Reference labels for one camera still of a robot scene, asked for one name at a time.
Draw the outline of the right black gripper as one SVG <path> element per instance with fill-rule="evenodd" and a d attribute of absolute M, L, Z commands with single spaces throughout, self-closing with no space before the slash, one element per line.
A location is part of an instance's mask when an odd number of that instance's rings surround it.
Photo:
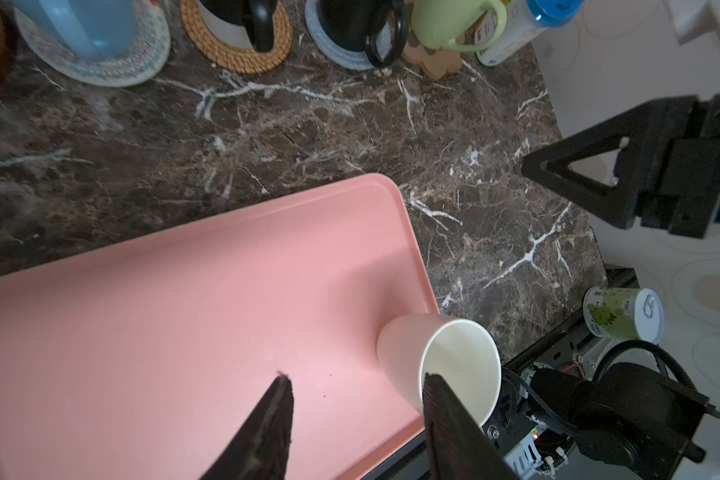
<path fill-rule="evenodd" d="M 526 155 L 521 173 L 613 227 L 638 216 L 703 239 L 720 224 L 720 94 L 647 101 Z"/>

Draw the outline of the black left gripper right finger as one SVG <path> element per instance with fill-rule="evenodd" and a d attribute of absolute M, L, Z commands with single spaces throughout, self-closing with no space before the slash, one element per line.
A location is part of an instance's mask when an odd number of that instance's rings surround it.
<path fill-rule="evenodd" d="M 422 401 L 432 479 L 517 477 L 441 375 L 425 376 Z"/>

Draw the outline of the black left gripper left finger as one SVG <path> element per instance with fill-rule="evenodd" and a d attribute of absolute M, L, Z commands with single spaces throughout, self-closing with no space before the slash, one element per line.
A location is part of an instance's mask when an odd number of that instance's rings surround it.
<path fill-rule="evenodd" d="M 292 382 L 280 373 L 201 479 L 284 479 L 293 415 Z"/>

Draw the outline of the white mug pink handle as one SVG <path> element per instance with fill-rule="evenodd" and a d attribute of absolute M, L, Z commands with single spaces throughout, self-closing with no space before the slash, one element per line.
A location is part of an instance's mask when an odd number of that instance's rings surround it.
<path fill-rule="evenodd" d="M 428 374 L 443 377 L 478 426 L 497 405 L 499 351 L 488 331 L 472 320 L 431 313 L 398 317 L 381 329 L 376 353 L 387 379 L 418 412 Z"/>

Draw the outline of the cork paw print coaster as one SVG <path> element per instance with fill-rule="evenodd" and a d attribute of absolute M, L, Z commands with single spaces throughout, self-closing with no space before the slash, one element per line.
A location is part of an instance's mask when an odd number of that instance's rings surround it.
<path fill-rule="evenodd" d="M 424 47 L 410 32 L 402 58 L 417 66 L 430 80 L 439 81 L 449 74 L 457 73 L 462 67 L 461 53 L 451 50 L 432 50 Z"/>

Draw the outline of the blue woven round coaster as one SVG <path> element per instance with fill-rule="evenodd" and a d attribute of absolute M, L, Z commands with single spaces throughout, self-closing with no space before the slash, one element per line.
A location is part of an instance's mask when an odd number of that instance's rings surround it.
<path fill-rule="evenodd" d="M 352 51 L 339 46 L 334 42 L 318 16 L 319 1 L 308 0 L 304 7 L 304 17 L 307 31 L 318 50 L 329 60 L 339 66 L 352 71 L 368 71 L 375 69 L 364 50 Z M 376 46 L 379 53 L 386 57 L 393 52 L 394 33 L 392 26 L 387 23 L 376 35 Z"/>

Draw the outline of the black mug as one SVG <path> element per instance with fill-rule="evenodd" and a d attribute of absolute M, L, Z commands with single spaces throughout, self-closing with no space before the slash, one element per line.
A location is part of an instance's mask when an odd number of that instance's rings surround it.
<path fill-rule="evenodd" d="M 375 69 L 390 67 L 401 56 L 409 33 L 409 11 L 404 1 L 319 1 L 318 16 L 330 38 L 339 46 L 364 50 Z M 393 52 L 383 57 L 376 35 L 389 23 Z"/>
<path fill-rule="evenodd" d="M 274 47 L 277 0 L 199 0 L 204 24 L 222 43 L 268 53 Z"/>

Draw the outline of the rattan woven round coaster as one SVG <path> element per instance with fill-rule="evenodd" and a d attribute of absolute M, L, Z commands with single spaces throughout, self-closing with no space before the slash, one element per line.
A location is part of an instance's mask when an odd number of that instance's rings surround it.
<path fill-rule="evenodd" d="M 240 50 L 222 43 L 204 24 L 197 1 L 181 2 L 180 10 L 184 28 L 197 49 L 227 70 L 243 74 L 264 73 L 280 65 L 290 52 L 292 26 L 280 2 L 274 15 L 274 47 L 268 53 Z"/>

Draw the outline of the multicolour woven round coaster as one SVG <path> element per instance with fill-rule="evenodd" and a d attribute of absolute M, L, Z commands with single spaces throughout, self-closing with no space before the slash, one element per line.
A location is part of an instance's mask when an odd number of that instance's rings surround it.
<path fill-rule="evenodd" d="M 14 6 L 14 17 L 29 48 L 57 72 L 82 83 L 101 87 L 130 87 L 154 77 L 170 53 L 170 30 L 166 15 L 156 1 L 133 1 L 137 35 L 128 51 L 118 57 L 89 61 L 43 33 Z"/>

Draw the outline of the white mug blue handle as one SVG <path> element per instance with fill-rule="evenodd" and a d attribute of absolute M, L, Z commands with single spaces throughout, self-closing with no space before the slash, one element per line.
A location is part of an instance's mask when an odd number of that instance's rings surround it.
<path fill-rule="evenodd" d="M 121 56 L 137 35 L 130 0 L 18 0 L 13 5 L 84 60 Z"/>

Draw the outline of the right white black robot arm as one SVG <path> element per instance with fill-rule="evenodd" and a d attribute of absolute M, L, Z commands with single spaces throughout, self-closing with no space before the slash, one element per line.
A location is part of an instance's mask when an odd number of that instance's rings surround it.
<path fill-rule="evenodd" d="M 720 94 L 648 101 L 526 155 L 521 171 L 613 227 L 702 239 L 720 224 Z M 533 374 L 533 414 L 640 478 L 720 479 L 720 410 L 661 348 L 657 294 L 593 287 L 582 312 L 615 344 L 590 379 Z"/>

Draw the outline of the pink tray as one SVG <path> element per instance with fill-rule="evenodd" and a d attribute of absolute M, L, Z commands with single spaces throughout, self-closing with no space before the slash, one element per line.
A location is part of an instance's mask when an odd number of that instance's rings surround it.
<path fill-rule="evenodd" d="M 436 311 L 380 174 L 0 277 L 0 479 L 197 479 L 280 374 L 288 477 L 359 479 L 423 429 L 377 336 Z"/>

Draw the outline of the blue lidded white jar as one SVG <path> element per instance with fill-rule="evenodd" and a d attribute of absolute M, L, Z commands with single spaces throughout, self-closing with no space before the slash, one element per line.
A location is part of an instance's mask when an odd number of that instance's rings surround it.
<path fill-rule="evenodd" d="M 506 27 L 492 46 L 477 53 L 485 66 L 497 66 L 541 33 L 566 25 L 579 12 L 583 0 L 512 0 L 504 1 Z"/>

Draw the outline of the green jar white lid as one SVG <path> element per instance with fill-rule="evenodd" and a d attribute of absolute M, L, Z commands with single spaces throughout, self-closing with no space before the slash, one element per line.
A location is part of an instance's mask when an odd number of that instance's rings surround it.
<path fill-rule="evenodd" d="M 582 304 L 589 331 L 601 338 L 658 344 L 665 314 L 659 296 L 647 288 L 591 287 Z"/>

